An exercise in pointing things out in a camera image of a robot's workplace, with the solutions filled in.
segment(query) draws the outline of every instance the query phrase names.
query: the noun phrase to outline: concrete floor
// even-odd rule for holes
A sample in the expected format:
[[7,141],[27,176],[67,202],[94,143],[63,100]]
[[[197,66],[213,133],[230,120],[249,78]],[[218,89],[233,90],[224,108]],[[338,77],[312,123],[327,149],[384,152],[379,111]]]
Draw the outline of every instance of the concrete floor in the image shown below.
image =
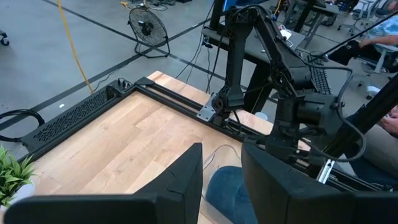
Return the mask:
[[[0,45],[0,113],[33,108],[48,121],[90,94],[72,57],[55,2],[56,0],[0,2],[0,28],[7,32],[11,42],[8,47]],[[276,2],[270,0],[263,5],[269,7]],[[156,70],[177,76],[196,51],[201,30],[201,26],[197,24],[205,20],[211,1],[193,0],[185,4],[177,2],[164,12],[153,11],[165,24],[172,39],[172,55],[155,59],[147,59],[134,53],[135,42],[131,40],[134,34],[127,25],[129,11],[119,1],[63,0],[62,4],[80,63],[90,78],[91,85],[95,87],[109,72],[115,71],[99,85],[101,88],[119,77],[134,82]],[[324,51],[345,40],[349,37],[347,31],[338,32],[336,28],[342,23],[351,22],[350,16],[340,15],[333,27],[321,26],[307,49]],[[210,49],[210,68],[213,67],[215,55],[216,48]],[[222,76],[225,75],[226,55],[224,50],[220,51],[216,68],[216,73]],[[205,90],[207,78],[204,70],[209,66],[206,48],[202,48],[196,64],[203,69],[194,68],[188,84]],[[353,60],[350,65],[356,73],[361,73],[359,62]],[[242,85],[248,85],[254,67],[253,63],[244,62]],[[190,68],[178,79],[185,82]],[[329,73],[332,86],[337,86],[337,89],[345,78],[346,74],[342,72]],[[378,87],[387,83],[386,77],[372,77],[372,80]],[[223,81],[214,78],[211,90],[218,91],[222,86]],[[345,100],[346,114],[356,111],[366,102],[363,90],[358,89],[355,82],[346,91]],[[274,120],[275,106],[273,102],[267,102],[263,108],[270,121]],[[34,119],[27,118],[6,129],[0,124],[0,133],[5,136],[23,136],[36,125]],[[26,153],[20,144],[2,144],[16,157]]]

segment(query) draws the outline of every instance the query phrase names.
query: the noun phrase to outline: electric fan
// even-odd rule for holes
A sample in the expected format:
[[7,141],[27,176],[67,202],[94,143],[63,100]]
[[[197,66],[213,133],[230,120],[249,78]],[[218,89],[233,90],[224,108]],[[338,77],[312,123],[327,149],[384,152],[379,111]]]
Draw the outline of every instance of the electric fan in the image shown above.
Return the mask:
[[[162,21],[146,6],[137,7],[130,10],[129,22],[131,29],[141,41],[137,41],[134,50],[137,54],[147,58],[167,57],[170,54],[169,38]],[[148,56],[141,52],[141,45],[144,44],[150,48],[161,47],[167,44],[168,52],[165,55]]]

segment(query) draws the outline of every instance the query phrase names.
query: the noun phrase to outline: wooden tabletop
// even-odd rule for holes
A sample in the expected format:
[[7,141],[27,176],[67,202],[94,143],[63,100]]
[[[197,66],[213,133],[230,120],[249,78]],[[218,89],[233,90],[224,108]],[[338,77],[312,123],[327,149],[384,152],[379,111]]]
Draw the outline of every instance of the wooden tabletop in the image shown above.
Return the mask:
[[[149,78],[201,104],[210,97],[161,72]],[[272,129],[253,114],[238,116],[262,133]],[[203,159],[223,144],[241,150],[240,142],[135,92],[35,163],[36,194],[131,194],[195,142],[203,144]],[[220,222],[202,208],[199,223]]]

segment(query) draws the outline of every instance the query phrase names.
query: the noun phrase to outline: green plant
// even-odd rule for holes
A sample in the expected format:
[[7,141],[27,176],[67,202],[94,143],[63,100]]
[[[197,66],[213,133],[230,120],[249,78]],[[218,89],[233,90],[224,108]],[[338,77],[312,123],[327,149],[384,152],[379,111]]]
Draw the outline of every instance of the green plant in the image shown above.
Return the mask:
[[31,184],[33,175],[32,158],[28,157],[19,163],[15,157],[0,146],[0,205],[10,206],[14,194],[25,184]]

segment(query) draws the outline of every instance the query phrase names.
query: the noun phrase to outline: person's hand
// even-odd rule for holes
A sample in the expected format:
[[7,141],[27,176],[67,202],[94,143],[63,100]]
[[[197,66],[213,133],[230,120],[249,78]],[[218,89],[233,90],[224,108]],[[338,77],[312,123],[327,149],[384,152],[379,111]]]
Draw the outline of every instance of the person's hand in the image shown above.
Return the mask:
[[383,117],[380,126],[390,134],[398,134],[398,118]]
[[395,106],[391,111],[388,113],[391,118],[398,118],[398,105]]
[[362,40],[362,41],[359,43],[359,47],[360,47],[360,48],[363,48],[363,47],[365,47],[366,45],[369,45],[369,44],[372,44],[372,41],[371,41],[371,40],[368,40],[368,39],[364,39],[364,40]]

